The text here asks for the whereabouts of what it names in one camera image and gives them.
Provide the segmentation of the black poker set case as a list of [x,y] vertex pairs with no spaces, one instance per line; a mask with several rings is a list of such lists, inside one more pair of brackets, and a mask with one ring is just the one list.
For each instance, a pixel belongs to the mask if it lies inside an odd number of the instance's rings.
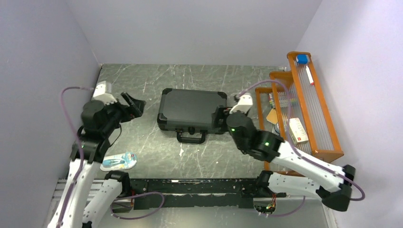
[[162,131],[176,132],[180,143],[202,144],[206,135],[227,131],[211,127],[211,114],[217,106],[227,107],[225,92],[166,88],[162,91],[157,124]]

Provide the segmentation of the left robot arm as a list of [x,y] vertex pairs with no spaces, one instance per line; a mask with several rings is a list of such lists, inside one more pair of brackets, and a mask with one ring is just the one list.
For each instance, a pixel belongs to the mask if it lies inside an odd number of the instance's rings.
[[127,172],[110,171],[100,190],[88,200],[93,180],[100,169],[113,131],[143,115],[146,101],[121,93],[122,104],[111,94],[94,97],[81,113],[84,133],[73,134],[69,173],[60,203],[48,224],[49,228],[96,228],[115,199],[132,196],[134,191]]

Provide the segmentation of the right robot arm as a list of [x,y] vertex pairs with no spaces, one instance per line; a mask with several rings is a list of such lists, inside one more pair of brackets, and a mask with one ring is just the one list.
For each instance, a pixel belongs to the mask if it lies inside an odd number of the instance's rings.
[[262,171],[256,189],[267,197],[275,193],[296,194],[320,199],[336,211],[347,211],[352,201],[352,181],[355,168],[333,165],[294,147],[274,133],[257,129],[251,118],[228,108],[218,107],[211,114],[212,126],[225,128],[238,150],[252,158],[278,164],[299,173],[286,176],[272,171]]

